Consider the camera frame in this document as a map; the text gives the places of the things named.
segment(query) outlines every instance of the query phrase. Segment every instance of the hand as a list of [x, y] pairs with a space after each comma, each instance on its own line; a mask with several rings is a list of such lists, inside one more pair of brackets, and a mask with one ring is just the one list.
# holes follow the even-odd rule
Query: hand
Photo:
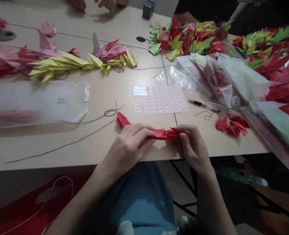
[[85, 0], [69, 0], [77, 10], [85, 12], [86, 10], [86, 3]]
[[114, 7], [115, 4], [113, 2], [113, 0], [100, 0], [98, 7], [105, 7], [107, 8], [109, 11], [111, 11]]
[[220, 21], [216, 24], [216, 26], [220, 29], [217, 33], [216, 33], [216, 37], [220, 40], [223, 41], [224, 39], [226, 39], [228, 37], [228, 30], [225, 31], [224, 27], [223, 27], [223, 23], [226, 23], [225, 21]]
[[116, 181], [133, 168], [155, 142], [155, 139], [145, 140], [147, 136], [156, 136], [152, 130], [152, 126], [141, 123], [125, 126], [98, 167]]
[[195, 125], [182, 124], [175, 129], [183, 131], [179, 139], [183, 147], [184, 157], [189, 165], [199, 175], [207, 175], [213, 172], [206, 144]]

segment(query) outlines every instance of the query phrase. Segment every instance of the floor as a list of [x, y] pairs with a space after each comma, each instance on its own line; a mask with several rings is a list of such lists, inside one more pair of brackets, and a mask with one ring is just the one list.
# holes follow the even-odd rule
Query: floor
[[[159, 161], [157, 163], [172, 193], [173, 200], [181, 205], [196, 202], [195, 197], [170, 162]], [[189, 165], [185, 161], [175, 162], [175, 164], [193, 187]], [[92, 169], [93, 166], [79, 166], [0, 172], [0, 185], [2, 185], [0, 187], [0, 208], [51, 181], [56, 175], [83, 175], [91, 172]], [[197, 213], [197, 206], [191, 206], [188, 209]], [[174, 206], [174, 213], [177, 221], [181, 219], [182, 215], [190, 217], [177, 206]], [[246, 224], [237, 225], [236, 230], [238, 235], [261, 235]]]

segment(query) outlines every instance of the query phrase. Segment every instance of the small black box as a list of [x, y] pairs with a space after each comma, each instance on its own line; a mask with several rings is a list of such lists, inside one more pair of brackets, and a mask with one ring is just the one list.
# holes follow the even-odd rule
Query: small black box
[[146, 1], [144, 3], [144, 10], [142, 12], [142, 17], [146, 19], [150, 19], [153, 15], [155, 3], [153, 1]]

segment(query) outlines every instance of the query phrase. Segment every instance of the string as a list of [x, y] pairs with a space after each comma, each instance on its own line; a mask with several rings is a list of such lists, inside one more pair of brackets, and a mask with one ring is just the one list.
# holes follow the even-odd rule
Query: string
[[215, 113], [218, 114], [218, 115], [220, 116], [220, 118], [221, 118], [221, 115], [220, 115], [218, 112], [213, 112], [213, 113], [211, 114], [209, 111], [202, 111], [202, 112], [196, 114], [195, 116], [198, 116], [199, 114], [204, 113], [204, 112], [207, 112], [207, 113], [210, 114], [210, 116], [206, 116], [206, 115], [205, 115], [205, 116], [203, 117], [203, 118], [204, 118], [205, 120], [207, 120], [207, 121], [210, 120], [210, 119], [212, 118], [212, 115], [215, 114]]
[[10, 229], [10, 230], [2, 233], [1, 235], [4, 235], [4, 234], [6, 234], [6, 233], [8, 233], [8, 232], [10, 232], [10, 231], [18, 228], [19, 226], [23, 225], [24, 223], [26, 223], [27, 221], [29, 221], [31, 218], [33, 218], [35, 215], [37, 215], [37, 214], [44, 208], [44, 206], [47, 204], [47, 202], [49, 201], [49, 198], [50, 198], [50, 196], [51, 196], [51, 193], [52, 193], [52, 191], [53, 191], [53, 188], [54, 188], [56, 182], [58, 182], [58, 181], [59, 181], [60, 179], [62, 179], [62, 178], [67, 178], [67, 179], [69, 179], [69, 180], [71, 181], [71, 183], [72, 183], [72, 195], [71, 195], [71, 199], [73, 199], [73, 196], [74, 196], [74, 183], [73, 183], [73, 181], [72, 181], [71, 178], [69, 178], [69, 177], [67, 177], [67, 176], [62, 176], [62, 177], [58, 178], [58, 179], [54, 182], [54, 184], [53, 184], [53, 186], [52, 186], [52, 188], [51, 188], [51, 191], [50, 191], [50, 193], [49, 193], [49, 195], [48, 195], [48, 197], [47, 197], [47, 200], [45, 201], [45, 203], [43, 204], [43, 206], [39, 209], [39, 211], [37, 211], [33, 216], [29, 217], [27, 220], [25, 220], [25, 221], [22, 222], [21, 224], [19, 224], [19, 225], [15, 226], [14, 228], [12, 228], [12, 229]]
[[[175, 66], [175, 67], [177, 67], [177, 68], [180, 69], [180, 67], [177, 66], [177, 65], [167, 65], [167, 66], [164, 66], [164, 67], [152, 67], [152, 68], [144, 68], [144, 69], [135, 69], [135, 68], [133, 68], [133, 69], [134, 69], [134, 70], [164, 69], [165, 67], [169, 67], [169, 66]], [[120, 73], [120, 72], [123, 72], [123, 71], [124, 71], [123, 69], [122, 69], [121, 71], [116, 70], [116, 69], [115, 69], [115, 66], [113, 66], [113, 69], [114, 69], [117, 73]]]
[[29, 159], [29, 158], [34, 158], [34, 157], [40, 157], [40, 156], [45, 155], [45, 154], [47, 154], [47, 153], [51, 153], [51, 152], [53, 152], [53, 151], [59, 150], [59, 149], [61, 149], [61, 148], [64, 148], [64, 147], [66, 147], [66, 146], [68, 146], [68, 145], [76, 144], [76, 143], [78, 143], [79, 141], [84, 140], [85, 138], [87, 138], [87, 137], [93, 135], [94, 133], [100, 131], [100, 130], [103, 129], [104, 127], [110, 125], [110, 124], [111, 124], [112, 122], [114, 122], [115, 120], [116, 120], [116, 118], [113, 119], [110, 123], [104, 125], [104, 126], [101, 127], [100, 129], [96, 130], [95, 132], [92, 132], [91, 134], [86, 135], [86, 136], [80, 138], [79, 140], [77, 140], [77, 141], [75, 141], [75, 142], [72, 142], [72, 143], [69, 143], [69, 144], [63, 145], [63, 146], [61, 146], [61, 147], [58, 147], [58, 148], [56, 148], [56, 149], [53, 149], [53, 150], [47, 151], [47, 152], [42, 153], [42, 154], [38, 154], [38, 155], [34, 155], [34, 156], [30, 156], [30, 157], [26, 157], [26, 158], [21, 158], [21, 159], [14, 160], [14, 161], [10, 161], [10, 162], [5, 162], [4, 164], [13, 163], [13, 162], [19, 162], [19, 161], [22, 161], [22, 160], [25, 160], [25, 159]]
[[125, 104], [124, 104], [122, 107], [120, 107], [120, 108], [118, 109], [118, 108], [117, 108], [117, 103], [116, 103], [116, 101], [115, 101], [115, 105], [116, 105], [116, 109], [112, 108], [112, 109], [110, 109], [110, 110], [107, 110], [107, 111], [104, 112], [104, 115], [103, 115], [103, 116], [98, 117], [97, 119], [94, 119], [94, 120], [91, 120], [91, 121], [87, 121], [87, 122], [66, 122], [66, 121], [63, 121], [63, 122], [68, 123], [68, 124], [84, 124], [84, 123], [92, 123], [92, 122], [97, 121], [97, 120], [99, 120], [99, 119], [101, 119], [101, 118], [103, 118], [103, 117], [112, 117], [112, 116], [114, 116], [114, 115], [117, 114], [117, 111], [118, 111], [118, 110], [120, 110], [121, 108], [123, 108], [123, 107], [125, 106]]
[[[117, 114], [117, 111], [118, 111], [118, 110], [120, 110], [121, 108], [123, 108], [123, 107], [125, 106], [125, 104], [124, 104], [122, 107], [120, 107], [120, 108], [118, 109], [118, 108], [117, 108], [117, 103], [116, 103], [116, 101], [115, 101], [115, 105], [116, 105], [116, 109], [112, 108], [112, 109], [110, 109], [110, 110], [107, 110], [107, 111], [104, 112], [104, 115], [103, 115], [103, 116], [101, 116], [101, 117], [99, 117], [99, 118], [97, 118], [97, 119], [91, 120], [91, 121], [78, 122], [78, 123], [66, 122], [66, 121], [63, 121], [63, 122], [68, 123], [68, 124], [83, 124], [83, 123], [92, 123], [92, 122], [94, 122], [94, 121], [96, 121], [96, 120], [99, 120], [99, 119], [101, 119], [101, 118], [103, 118], [103, 117], [112, 117], [112, 116], [114, 116], [114, 115]], [[100, 131], [100, 130], [103, 129], [104, 127], [110, 125], [110, 124], [111, 124], [112, 122], [114, 122], [115, 120], [116, 120], [116, 118], [115, 118], [114, 120], [112, 120], [110, 123], [108, 123], [108, 124], [106, 124], [105, 126], [101, 127], [100, 129], [98, 129], [98, 130], [92, 132], [91, 134], [88, 134], [88, 135], [86, 135], [86, 136], [84, 136], [84, 137], [80, 138], [79, 140], [74, 141], [74, 142], [72, 142], [72, 143], [65, 144], [65, 145], [63, 145], [63, 146], [61, 146], [61, 147], [58, 147], [58, 148], [56, 148], [56, 149], [47, 151], [47, 152], [42, 153], [42, 154], [38, 154], [38, 155], [26, 157], [26, 158], [21, 158], [21, 159], [14, 160], [14, 161], [10, 161], [10, 162], [5, 162], [4, 164], [13, 163], [13, 162], [19, 162], [19, 161], [22, 161], [22, 160], [25, 160], [25, 159], [29, 159], [29, 158], [34, 158], [34, 157], [40, 157], [40, 156], [45, 155], [45, 154], [47, 154], [47, 153], [51, 153], [51, 152], [53, 152], [53, 151], [59, 150], [59, 149], [61, 149], [61, 148], [64, 148], [64, 147], [66, 147], [66, 146], [68, 146], [68, 145], [76, 144], [76, 143], [78, 143], [79, 141], [84, 140], [85, 138], [87, 138], [87, 137], [93, 135], [94, 133]]]

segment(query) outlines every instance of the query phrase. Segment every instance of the plastic bag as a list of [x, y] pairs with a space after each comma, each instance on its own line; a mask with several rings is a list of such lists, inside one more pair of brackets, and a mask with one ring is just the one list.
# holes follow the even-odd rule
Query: plastic bag
[[232, 110], [230, 108], [227, 108], [226, 106], [222, 106], [222, 105], [219, 105], [217, 103], [209, 102], [209, 101], [207, 101], [207, 103], [216, 106], [216, 108], [218, 108], [219, 110], [224, 112], [226, 115], [228, 115], [229, 118], [234, 118], [234, 117], [237, 117], [237, 116], [241, 115], [241, 113], [236, 112], [235, 110]]
[[204, 91], [210, 97], [213, 95], [213, 91], [207, 82], [205, 75], [198, 68], [194, 58], [191, 55], [177, 57], [175, 62], [181, 70], [186, 71], [197, 83], [197, 88], [201, 88], [200, 91]]
[[0, 83], [0, 128], [79, 122], [88, 112], [87, 82]]
[[239, 106], [240, 99], [235, 94], [233, 85], [229, 82], [224, 71], [218, 65], [217, 60], [207, 55], [205, 68], [206, 79], [217, 100], [228, 108]]
[[179, 69], [176, 65], [165, 67], [154, 79], [164, 86], [179, 86], [186, 91], [186, 95], [192, 95], [196, 90], [196, 82], [192, 81], [189, 75]]
[[265, 95], [271, 86], [271, 82], [265, 77], [235, 58], [230, 58], [224, 54], [218, 57], [218, 65], [251, 107], [256, 102], [265, 101]]
[[289, 115], [279, 109], [283, 104], [276, 101], [257, 102], [256, 104], [286, 143], [289, 144]]

